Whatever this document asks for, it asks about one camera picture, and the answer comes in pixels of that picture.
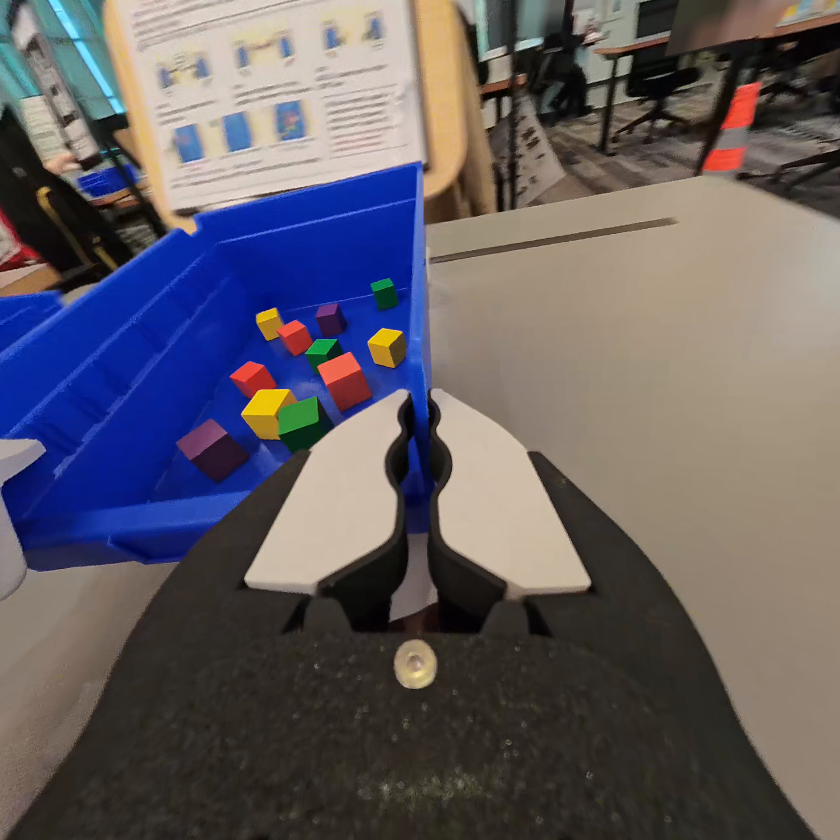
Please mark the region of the wooden top office table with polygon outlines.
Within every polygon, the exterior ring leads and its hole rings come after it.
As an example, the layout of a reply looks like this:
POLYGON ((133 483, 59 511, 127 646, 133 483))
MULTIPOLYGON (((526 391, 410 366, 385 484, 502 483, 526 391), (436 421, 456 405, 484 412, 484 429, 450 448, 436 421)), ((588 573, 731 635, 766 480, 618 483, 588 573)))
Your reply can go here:
MULTIPOLYGON (((749 58, 758 45, 773 44, 777 41, 792 40, 805 33, 814 30, 819 31, 826 28, 837 28, 839 24, 838 8, 830 14, 811 15, 809 17, 796 17, 784 21, 782 24, 766 29, 751 37, 736 40, 719 40, 709 47, 684 48, 680 54, 694 53, 703 49, 721 49, 730 55, 730 64, 724 77, 723 87, 716 100, 715 110, 712 114, 712 124, 707 135, 707 146, 711 147, 712 142, 718 137, 722 121, 727 115, 729 106, 734 97, 734 91, 738 85, 739 74, 747 58, 749 58)), ((604 156, 614 156, 611 142, 620 133, 620 130, 612 131, 613 111, 618 84, 617 70, 620 62, 629 56, 637 53, 644 53, 651 49, 667 47, 669 44, 669 33, 663 32, 642 38, 636 38, 633 42, 621 46, 599 47, 595 54, 611 62, 610 76, 606 81, 605 104, 602 111, 601 133, 595 149, 604 156)))

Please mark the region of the black office chair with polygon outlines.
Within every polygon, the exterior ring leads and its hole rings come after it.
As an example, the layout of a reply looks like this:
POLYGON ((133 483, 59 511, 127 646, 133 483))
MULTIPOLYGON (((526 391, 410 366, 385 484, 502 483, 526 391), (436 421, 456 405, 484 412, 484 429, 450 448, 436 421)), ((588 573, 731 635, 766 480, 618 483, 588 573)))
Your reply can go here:
POLYGON ((587 77, 578 62, 578 54, 591 45, 589 35, 557 32, 544 37, 529 89, 536 98, 534 107, 543 126, 592 113, 587 77))
POLYGON ((623 133, 632 134, 637 126, 643 124, 649 125, 645 139, 646 143, 652 141, 657 122, 666 123, 671 127, 677 125, 683 131, 687 130, 690 121, 669 112, 666 108, 666 102, 678 91, 697 82, 700 75, 701 71, 695 66, 680 67, 679 58, 676 56, 658 59, 641 69, 632 70, 628 79, 628 94, 644 101, 650 101, 654 105, 645 115, 615 131, 612 135, 612 142, 617 142, 623 133))

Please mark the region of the orange traffic cone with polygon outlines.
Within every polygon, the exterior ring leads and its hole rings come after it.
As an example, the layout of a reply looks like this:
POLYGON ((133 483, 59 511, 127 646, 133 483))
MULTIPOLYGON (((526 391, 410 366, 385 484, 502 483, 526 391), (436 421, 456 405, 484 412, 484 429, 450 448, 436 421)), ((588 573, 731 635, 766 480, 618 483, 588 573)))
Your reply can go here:
POLYGON ((762 82, 739 86, 731 98, 717 138, 700 168, 703 175, 734 177, 744 163, 762 82))

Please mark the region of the white printed paper strip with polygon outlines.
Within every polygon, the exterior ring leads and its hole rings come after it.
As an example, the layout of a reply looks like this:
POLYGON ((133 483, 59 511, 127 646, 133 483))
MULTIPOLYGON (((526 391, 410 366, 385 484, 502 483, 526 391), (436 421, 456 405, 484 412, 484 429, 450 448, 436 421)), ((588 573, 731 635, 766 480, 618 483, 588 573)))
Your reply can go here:
POLYGON ((83 171, 92 169, 102 160, 99 143, 91 135, 87 118, 41 32, 32 4, 13 2, 7 22, 17 51, 37 83, 67 150, 83 171))

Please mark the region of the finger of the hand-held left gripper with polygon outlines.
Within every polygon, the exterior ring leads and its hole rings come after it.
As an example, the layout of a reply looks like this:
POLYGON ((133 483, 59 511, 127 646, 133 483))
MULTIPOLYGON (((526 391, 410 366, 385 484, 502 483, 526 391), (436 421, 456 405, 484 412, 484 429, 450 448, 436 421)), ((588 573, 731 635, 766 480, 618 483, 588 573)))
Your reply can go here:
POLYGON ((31 466, 46 452, 36 439, 1 439, 1 486, 31 466))
POLYGON ((14 524, 1 500, 1 601, 23 583, 28 567, 14 524))

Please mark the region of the white and wooden book stand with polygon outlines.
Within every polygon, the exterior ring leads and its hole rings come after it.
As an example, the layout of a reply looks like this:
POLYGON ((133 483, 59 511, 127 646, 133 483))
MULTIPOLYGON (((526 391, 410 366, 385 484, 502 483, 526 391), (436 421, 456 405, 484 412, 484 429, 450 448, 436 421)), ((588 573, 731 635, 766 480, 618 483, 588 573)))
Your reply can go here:
MULTIPOLYGON (((115 133, 117 141, 138 162, 146 176, 147 194, 167 230, 196 231, 193 215, 172 211, 163 195, 161 166, 154 159, 151 124, 141 107, 140 88, 129 58, 129 45, 119 22, 119 2, 103 2, 104 36, 117 78, 129 127, 115 133)), ((465 59, 469 57, 459 13, 452 2, 414 3, 419 68, 429 165, 423 179, 427 226, 462 218, 468 209, 460 188, 467 162, 469 136, 465 97, 465 59)))

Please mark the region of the printed instruction sheet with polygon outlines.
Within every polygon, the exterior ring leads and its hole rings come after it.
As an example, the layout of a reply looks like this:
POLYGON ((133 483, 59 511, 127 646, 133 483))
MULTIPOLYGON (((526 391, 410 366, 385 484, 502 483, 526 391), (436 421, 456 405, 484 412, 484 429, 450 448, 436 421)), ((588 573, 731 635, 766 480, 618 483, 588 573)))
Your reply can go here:
POLYGON ((169 208, 427 165, 414 6, 119 2, 169 208))

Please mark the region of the small wooden side table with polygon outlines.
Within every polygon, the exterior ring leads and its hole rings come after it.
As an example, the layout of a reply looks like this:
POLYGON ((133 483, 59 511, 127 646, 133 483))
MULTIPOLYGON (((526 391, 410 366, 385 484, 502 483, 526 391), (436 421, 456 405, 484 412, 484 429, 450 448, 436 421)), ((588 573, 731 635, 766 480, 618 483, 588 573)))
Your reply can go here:
POLYGON ((480 87, 481 100, 483 102, 493 103, 496 124, 498 124, 503 117, 503 101, 505 99, 513 98, 517 91, 526 88, 527 85, 527 74, 515 73, 513 77, 488 82, 480 87))

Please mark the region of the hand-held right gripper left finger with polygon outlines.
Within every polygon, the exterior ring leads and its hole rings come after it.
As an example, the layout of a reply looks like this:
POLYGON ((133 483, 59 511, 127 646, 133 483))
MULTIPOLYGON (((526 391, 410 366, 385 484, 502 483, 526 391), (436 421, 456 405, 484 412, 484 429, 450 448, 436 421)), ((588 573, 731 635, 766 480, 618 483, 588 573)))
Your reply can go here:
POLYGON ((412 423, 412 395, 396 390, 317 442, 245 573, 247 587, 315 595, 398 539, 412 423))

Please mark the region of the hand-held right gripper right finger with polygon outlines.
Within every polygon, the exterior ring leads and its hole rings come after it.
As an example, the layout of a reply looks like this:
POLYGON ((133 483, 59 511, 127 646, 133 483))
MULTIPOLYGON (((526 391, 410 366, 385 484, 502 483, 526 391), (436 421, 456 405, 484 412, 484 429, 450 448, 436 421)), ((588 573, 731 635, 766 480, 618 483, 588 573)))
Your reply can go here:
POLYGON ((447 601, 580 594, 592 580, 528 450, 441 389, 428 394, 429 570, 447 601))

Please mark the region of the newspaper sheet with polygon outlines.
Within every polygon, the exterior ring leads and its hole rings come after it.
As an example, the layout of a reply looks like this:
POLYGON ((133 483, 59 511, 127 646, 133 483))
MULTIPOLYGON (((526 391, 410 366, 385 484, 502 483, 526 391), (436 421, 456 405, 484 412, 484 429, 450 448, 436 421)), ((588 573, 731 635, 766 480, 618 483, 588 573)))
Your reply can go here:
POLYGON ((518 95, 511 113, 514 133, 512 160, 515 177, 511 180, 516 207, 536 202, 564 178, 564 169, 539 120, 528 94, 518 95))

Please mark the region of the black garment with yellow trim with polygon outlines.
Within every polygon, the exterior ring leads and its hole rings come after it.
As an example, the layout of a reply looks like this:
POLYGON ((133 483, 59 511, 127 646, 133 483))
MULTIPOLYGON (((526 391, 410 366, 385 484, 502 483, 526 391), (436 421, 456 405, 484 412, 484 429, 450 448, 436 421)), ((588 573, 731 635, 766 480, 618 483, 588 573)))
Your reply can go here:
POLYGON ((23 244, 59 273, 84 268, 105 276, 133 257, 99 210, 42 165, 6 105, 1 118, 1 208, 23 244))

